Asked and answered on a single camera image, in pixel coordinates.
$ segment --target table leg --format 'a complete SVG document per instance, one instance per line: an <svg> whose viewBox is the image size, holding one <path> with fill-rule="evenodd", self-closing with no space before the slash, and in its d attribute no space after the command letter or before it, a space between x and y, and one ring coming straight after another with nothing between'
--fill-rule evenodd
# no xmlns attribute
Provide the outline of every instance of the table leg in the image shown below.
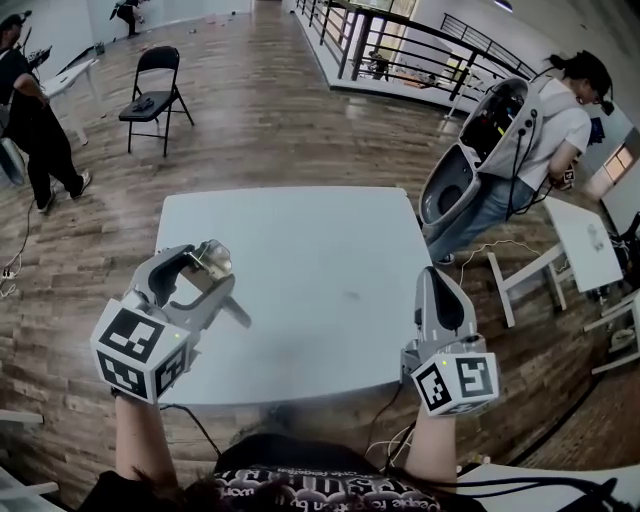
<svg viewBox="0 0 640 512"><path fill-rule="evenodd" d="M87 80L89 81L91 94L93 94L93 98L98 104L100 117L105 118L107 117L107 110L104 108L104 103L102 102L102 91L100 90L100 86L98 85L98 81L96 80L96 72L94 66L95 64L92 64L91 66L89 66L89 69L87 69Z"/></svg>
<svg viewBox="0 0 640 512"><path fill-rule="evenodd" d="M513 327L516 325L516 320L513 316L513 308L511 307L511 299L509 298L508 290L504 287L504 280L502 278L502 272L500 271L500 265L496 255L492 252L489 253L489 263L491 264L491 270L496 278L496 285L498 286L498 293L500 294L500 300L502 301L502 308L504 309L504 316L507 318L507 327Z"/></svg>
<svg viewBox="0 0 640 512"><path fill-rule="evenodd" d="M496 255L492 252L489 253L489 263L491 264L491 269L493 270L493 275L496 278L496 284L498 286L498 292L500 293L500 300L502 301L502 307L504 309L504 315L507 319L507 326L513 327L516 325L515 318L513 316L513 308L511 307L511 299L509 297L509 290L516 285L522 283L529 277L541 272L550 266L553 267L552 263L557 258L564 254L564 249L562 248L562 244L557 244L556 246L549 249L538 259L529 263L526 267L516 272L508 279L504 279L502 277L502 272L500 271L500 266L498 265L498 260ZM564 300L564 295L562 294L562 290L559 289L559 283L562 281L562 276L558 277L555 269L553 270L555 277L554 283L556 283L556 292L558 293L558 297L560 298L560 304L563 306L563 309L566 309L567 304Z"/></svg>
<svg viewBox="0 0 640 512"><path fill-rule="evenodd" d="M612 322L613 320L618 318L619 316L622 316L625 313L629 313L632 310L633 310L633 305L629 305L629 306L625 306L623 308L619 308L619 309L615 310L613 313L611 313L610 315L607 315L604 318L598 320L597 322L593 322L593 323L591 323L589 325L585 325L583 330L584 330L584 332L593 331L597 327L600 327L601 325L606 325L609 322Z"/></svg>
<svg viewBox="0 0 640 512"><path fill-rule="evenodd" d="M637 361L638 359L640 359L640 353L639 354L632 354L632 355L627 356L627 357L623 357L622 359L618 359L617 361L614 361L613 363L605 364L603 366L598 366L597 368L594 368L593 370L591 370L591 375L598 375L599 373L608 372L609 370L613 370L614 368L618 368L618 367L623 366L623 365L625 365L627 363L631 363L633 361Z"/></svg>
<svg viewBox="0 0 640 512"><path fill-rule="evenodd" d="M62 93L60 99L64 103L64 108L67 111L67 115L69 116L69 122L71 123L71 127L78 134L78 138L80 139L80 144L86 146L89 143L89 139L87 139L87 135L84 133L84 128L82 128L82 123L78 119L75 109L73 108L72 102L69 101L69 97L67 93Z"/></svg>
<svg viewBox="0 0 640 512"><path fill-rule="evenodd" d="M560 283L562 282L562 280L560 279L561 276L559 276L556 272L556 268L553 266L553 263L549 263L549 265L547 265L547 271L549 272L549 278L551 279L551 283L553 284L553 288L556 291L558 301L560 302L560 308L562 309L562 311L566 311L567 301L564 299L562 286L560 286Z"/></svg>
<svg viewBox="0 0 640 512"><path fill-rule="evenodd" d="M14 412L0 410L0 421L13 421L16 423L44 423L42 414L32 412Z"/></svg>

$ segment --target black cable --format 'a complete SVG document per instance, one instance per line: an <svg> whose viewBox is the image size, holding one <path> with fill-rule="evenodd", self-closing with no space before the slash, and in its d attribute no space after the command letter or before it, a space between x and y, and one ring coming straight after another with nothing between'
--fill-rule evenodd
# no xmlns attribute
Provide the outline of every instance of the black cable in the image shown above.
<svg viewBox="0 0 640 512"><path fill-rule="evenodd" d="M411 425L409 425L409 428L407 428L407 430L405 431L404 435L402 436L402 439L400 440L400 443L398 443L398 446L396 446L393 452L391 452L391 455L387 457L387 463L384 465L385 476L389 471L389 466L391 465L391 461L396 458L396 455L398 455L398 453L400 453L400 450L402 450L404 443L406 443L407 439L409 439L409 436L411 435L411 433L415 428L416 428L416 422L414 421L413 423L411 423Z"/></svg>
<svg viewBox="0 0 640 512"><path fill-rule="evenodd" d="M374 431L375 426L376 426L376 421L378 421L380 416L382 416L384 414L384 412L387 409L389 409L389 407L391 407L396 402L396 400L400 396L400 392L401 391L402 391L402 382L399 382L398 383L398 389L396 389L396 392L393 395L393 398L391 399L391 401L387 405L385 405L382 409L380 409L378 414L376 414L375 417L373 418L373 421L371 422L371 425L369 426L369 435L367 436L367 446L365 448L364 455L367 454L366 450L369 450L369 447L371 446L371 440L373 439L373 431Z"/></svg>
<svg viewBox="0 0 640 512"><path fill-rule="evenodd" d="M595 482L590 482L588 480L580 480L578 478L564 478L564 477L519 477L519 478L505 478L505 479L496 479L496 480L486 480L483 482L434 482L429 480L422 480L416 478L409 473L407 473L404 469L394 468L392 471L393 475L401 478L402 480L406 480L409 483L415 485L416 487L424 487L430 488L432 490L436 490L437 492L444 492L447 494L447 491L443 491L442 488L464 488L464 487L490 487L493 485L514 485L514 484L533 484L533 486L511 489L509 491L504 491L503 493L495 493L491 496L502 496L504 494L513 494L514 492L520 492L527 488L533 487L550 487L550 486L568 486L573 487L574 489L579 490L585 495L596 495L602 501L606 501L614 507L621 507L624 504L611 495L602 495L601 491L603 487L600 484ZM468 498L487 498L489 495L463 495Z"/></svg>
<svg viewBox="0 0 640 512"><path fill-rule="evenodd" d="M517 175L517 169L518 169L518 157L520 156L520 146L522 144L522 138L525 136L525 133L523 133L524 130L520 130L518 132L518 146L516 147L516 157L513 159L513 171L511 173L511 190L509 191L509 202L507 203L507 217L505 219L505 222L507 222L509 220L509 218L511 217L511 211L513 210L513 189L515 188L516 185L516 175Z"/></svg>
<svg viewBox="0 0 640 512"><path fill-rule="evenodd" d="M162 407L160 407L161 411L164 411L166 409L179 409L181 411L186 412L189 416L191 416L191 419L195 422L196 425L198 425L198 428L200 429L200 431L204 434L204 437L207 438L207 441L209 441L209 444L211 446L213 446L213 449L216 451L216 453L218 454L218 457L222 456L222 452L220 451L220 449L218 448L218 446L216 445L216 443L213 442L213 439L211 439L211 437L209 436L209 434L207 433L207 431L205 430L205 428L202 426L202 423L200 423L198 421L198 418L196 418L195 414L193 414L191 412L191 410L188 407L185 407L184 405L177 405L177 404L171 404L171 405L164 405Z"/></svg>
<svg viewBox="0 0 640 512"><path fill-rule="evenodd" d="M11 267L16 262L16 260L20 257L20 255L24 252L24 248L27 246L27 240L29 239L29 233L31 232L31 220L30 220L31 210L33 209L33 205L35 204L35 202L36 202L35 199L31 201L31 204L29 205L29 210L27 211L27 232L24 235L24 240L22 241L22 247L20 247L20 250L13 257L13 260L6 267L2 269L2 277L8 276L9 272L11 271Z"/></svg>

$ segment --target black shirt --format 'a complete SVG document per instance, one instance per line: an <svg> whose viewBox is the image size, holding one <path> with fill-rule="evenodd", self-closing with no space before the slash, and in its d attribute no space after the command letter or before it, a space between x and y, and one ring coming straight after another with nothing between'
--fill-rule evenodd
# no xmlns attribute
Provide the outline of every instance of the black shirt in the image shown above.
<svg viewBox="0 0 640 512"><path fill-rule="evenodd" d="M284 485L291 497L289 507L275 502L283 510L301 512L333 509L351 510L349 499L357 496L368 505L386 512L424 510L474 512L484 510L477 503L460 498L438 501L397 479L385 477L367 460L352 450L329 443L299 441L274 434L251 436L231 447L216 463L212 489L224 500L226 510L241 509L242 500L271 482ZM146 483L125 480L114 472L100 476L79 512L162 511L170 510Z"/></svg>
<svg viewBox="0 0 640 512"><path fill-rule="evenodd" d="M37 110L42 110L42 104L37 98L25 96L13 88L18 77L25 73L31 75L29 63L18 50L9 50L0 59L0 104L8 105L13 94L12 120L16 116L30 117Z"/></svg>

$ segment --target cable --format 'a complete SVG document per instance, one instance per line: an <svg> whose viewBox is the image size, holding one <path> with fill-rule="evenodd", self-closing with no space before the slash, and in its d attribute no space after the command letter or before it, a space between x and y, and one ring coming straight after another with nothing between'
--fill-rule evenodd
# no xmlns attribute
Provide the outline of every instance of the cable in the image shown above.
<svg viewBox="0 0 640 512"><path fill-rule="evenodd" d="M520 156L520 146L522 145L522 138L526 133L527 132L524 130L520 130L518 132L518 146L516 147L516 157L513 159L513 171L511 172L511 189L509 190L509 202L507 203L507 218L505 219L505 222L507 222L509 220L509 217L511 217L511 210L513 209L513 189L515 188L516 176L518 175L518 157Z"/></svg>
<svg viewBox="0 0 640 512"><path fill-rule="evenodd" d="M493 485L514 485L514 484L532 484L526 487L519 487L517 489L510 489L506 491L502 491L500 493L492 493L485 495L458 495L456 496L464 496L465 498L488 498L495 496L503 496L506 494L513 494L516 492L524 491L526 489L532 489L534 487L550 487L550 486L568 486L573 487L574 489L579 490L583 494L587 496L596 496L603 502L607 502L610 504L614 510L631 510L627 504L624 504L613 496L611 496L611 492L608 494L604 494L602 491L605 491L605 487L603 485L597 484L595 482L590 482L588 480L580 480L577 478L565 478L565 477L519 477L519 478L507 478L507 479L496 479L496 480L486 480L483 482L434 482L429 480L421 480L419 478L415 478L410 475L403 469L393 469L392 473L394 476L399 477L407 482L415 485L417 488L426 486L432 490L437 490L437 492L443 492L444 494L454 494L444 491L442 488L465 488L465 487L490 487Z"/></svg>
<svg viewBox="0 0 640 512"><path fill-rule="evenodd" d="M20 247L20 250L16 253L16 255L11 259L11 261L7 263L2 269L2 275L0 276L0 288L2 288L4 283L8 281L9 278L15 279L16 277L18 277L18 274L20 274L20 271L22 270L22 253L24 252L24 249L27 246L27 240L29 239L29 234L31 232L31 210L33 209L33 205L35 204L35 202L36 202L35 199L31 201L31 204L29 205L29 210L27 211L27 232L24 235L22 246ZM11 272L11 268L13 267L16 260L18 260L18 270L16 272ZM17 290L16 285L12 284L6 292L0 291L0 298L6 299L9 295L14 293L16 290Z"/></svg>
<svg viewBox="0 0 640 512"><path fill-rule="evenodd" d="M402 391L402 382L400 382L398 384L398 389L396 389L395 394L393 395L393 398L391 399L391 401L385 405L382 409L380 409L380 411L378 412L378 414L376 414L373 418L373 421L371 421L371 425L369 426L369 435L367 436L367 451L364 453L365 455L367 454L367 452L369 451L369 448L371 448L371 440L373 439L373 431L375 429L376 426L376 421L378 421L378 419L380 418L380 416L382 416L384 414L384 412L389 409L389 407L391 407L395 401L398 399L398 397L400 396L400 392Z"/></svg>
<svg viewBox="0 0 640 512"><path fill-rule="evenodd" d="M413 433L413 430L415 428L416 428L416 422L414 421L413 423L411 423L411 425L409 425L404 430L404 435L402 436L402 439L400 440L400 444L398 446L396 446L395 450L393 450L393 453L391 453L391 455L389 455L387 457L387 463L384 465L384 475L385 476L386 476L387 472L389 471L389 466L391 465L391 461L396 459L396 457L400 453L400 450L402 450L402 448L404 447L404 443L407 441L407 439L409 439L409 436Z"/></svg>
<svg viewBox="0 0 640 512"><path fill-rule="evenodd" d="M222 456L222 452L220 451L220 449L218 448L216 443L213 442L213 439L211 439L211 437L209 436L209 434L207 433L205 428L202 426L202 423L200 423L198 421L198 418L196 418L195 414L193 414L188 407L185 407L184 405L177 405L177 404L164 405L164 406L160 407L161 411L165 411L167 409L179 409L181 411L186 412L189 416L191 416L191 419L195 422L196 425L198 425L198 428L204 434L204 437L207 438L207 441L209 441L209 444L216 451L216 453L218 454L218 457Z"/></svg>
<svg viewBox="0 0 640 512"><path fill-rule="evenodd" d="M542 256L538 251L533 250L527 244L524 244L522 242L516 242L515 240L498 240L497 242L494 242L492 244L484 244L477 251L473 251L471 253L471 256L469 257L469 259L462 264L462 267L461 267L462 274L460 275L460 283L458 283L458 286L462 286L462 282L464 281L464 267L466 267L468 263L471 263L471 260L473 259L473 257L476 254L484 251L487 247L495 247L498 244L516 244L516 245L519 245L521 247L524 247L525 249L531 251L533 254L536 254L537 256Z"/></svg>

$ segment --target white table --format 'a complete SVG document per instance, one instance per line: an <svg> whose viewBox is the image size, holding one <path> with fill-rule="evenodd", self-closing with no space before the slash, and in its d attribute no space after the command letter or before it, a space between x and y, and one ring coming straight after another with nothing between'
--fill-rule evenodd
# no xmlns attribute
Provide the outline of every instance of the white table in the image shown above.
<svg viewBox="0 0 640 512"><path fill-rule="evenodd" d="M509 327L515 325L509 292L537 273L548 273L563 311L567 309L567 303L561 283L566 279L573 278L581 293L622 279L618 259L598 215L552 197L545 199L544 205L560 243L507 279L502 276L495 254L489 253ZM570 268L558 274L553 262L563 255L569 260Z"/></svg>
<svg viewBox="0 0 640 512"><path fill-rule="evenodd" d="M89 87L91 88L91 93L98 105L100 116L106 117L107 112L102 103L102 95L95 77L94 66L97 63L98 60L96 59L83 62L82 64L78 64L77 66L67 69L64 73L60 73L58 76L55 76L42 84L42 89L50 99L59 98L65 112L69 116L72 128L78 134L78 138L83 146L89 142L89 139L87 139L87 135L84 133L82 123L80 122L73 102L69 99L67 93L80 76L86 75Z"/></svg>
<svg viewBox="0 0 640 512"><path fill-rule="evenodd" d="M487 480L503 480L507 478L527 477L560 477L578 478L603 484L611 478L618 483L613 492L617 500L637 505L640 502L640 466L632 466L606 471L545 471L540 469L514 468L488 464L467 473L458 479L459 482L484 482ZM491 487L459 487L459 494L489 494L522 487L519 485L493 485ZM583 493L565 486L550 486L530 489L515 494L507 494L495 498L481 498L478 501L491 512L553 512L575 502Z"/></svg>
<svg viewBox="0 0 640 512"><path fill-rule="evenodd" d="M230 190L168 197L157 248L215 238L231 251L234 298L191 371L162 397L188 405L274 402L400 377L415 338L417 278L431 264L406 193L395 188ZM179 278L174 299L199 293Z"/></svg>

